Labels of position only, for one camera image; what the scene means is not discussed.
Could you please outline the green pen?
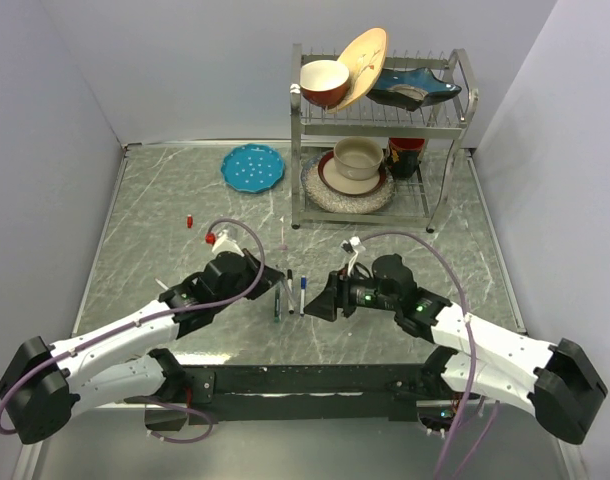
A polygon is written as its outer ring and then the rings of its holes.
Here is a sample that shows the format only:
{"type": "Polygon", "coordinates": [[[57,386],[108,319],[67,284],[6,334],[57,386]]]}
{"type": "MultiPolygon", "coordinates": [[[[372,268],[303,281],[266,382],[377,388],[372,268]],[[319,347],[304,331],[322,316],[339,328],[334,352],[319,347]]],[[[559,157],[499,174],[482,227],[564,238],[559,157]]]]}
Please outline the green pen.
{"type": "Polygon", "coordinates": [[[273,304],[273,321],[275,323],[279,323],[281,320],[281,309],[282,309],[281,287],[276,286],[274,289],[274,304],[273,304]]]}

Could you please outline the black white marker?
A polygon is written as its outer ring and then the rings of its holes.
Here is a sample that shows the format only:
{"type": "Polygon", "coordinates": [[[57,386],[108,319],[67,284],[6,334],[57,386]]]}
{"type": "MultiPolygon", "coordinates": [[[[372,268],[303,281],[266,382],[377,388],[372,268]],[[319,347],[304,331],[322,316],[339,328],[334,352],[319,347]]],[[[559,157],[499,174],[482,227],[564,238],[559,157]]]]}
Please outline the black white marker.
{"type": "Polygon", "coordinates": [[[286,291],[287,291],[287,297],[288,297],[288,312],[290,315],[293,315],[295,313],[295,302],[294,302],[294,298],[293,298],[293,286],[292,286],[292,279],[287,279],[287,287],[286,287],[286,291]]]}

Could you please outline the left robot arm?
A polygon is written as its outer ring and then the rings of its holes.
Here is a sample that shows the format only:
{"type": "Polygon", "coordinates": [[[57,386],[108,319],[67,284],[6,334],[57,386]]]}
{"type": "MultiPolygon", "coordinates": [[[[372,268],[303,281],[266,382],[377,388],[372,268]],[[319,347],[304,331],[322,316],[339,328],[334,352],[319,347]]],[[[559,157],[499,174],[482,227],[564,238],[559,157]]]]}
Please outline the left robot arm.
{"type": "Polygon", "coordinates": [[[230,304],[254,300],[284,278],[249,251],[221,252],[122,319],[52,344],[39,336],[23,342],[0,379],[0,434],[34,444],[107,403],[175,400],[186,374],[164,344],[208,326],[230,304]]]}

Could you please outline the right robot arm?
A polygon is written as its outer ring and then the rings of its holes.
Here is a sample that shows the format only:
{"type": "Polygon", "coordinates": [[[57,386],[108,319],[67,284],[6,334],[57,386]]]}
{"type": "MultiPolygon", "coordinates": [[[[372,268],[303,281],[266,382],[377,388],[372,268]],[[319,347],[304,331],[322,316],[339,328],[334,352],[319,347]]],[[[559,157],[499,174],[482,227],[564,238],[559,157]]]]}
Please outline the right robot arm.
{"type": "Polygon", "coordinates": [[[334,322],[358,308],[390,311],[405,333],[436,345],[442,363],[422,375],[434,398],[470,392],[512,405],[574,445],[584,442],[606,399],[607,386],[580,345],[552,344],[464,316],[460,305],[418,286],[398,254],[377,258],[369,276],[348,268],[330,272],[303,311],[334,322]]]}

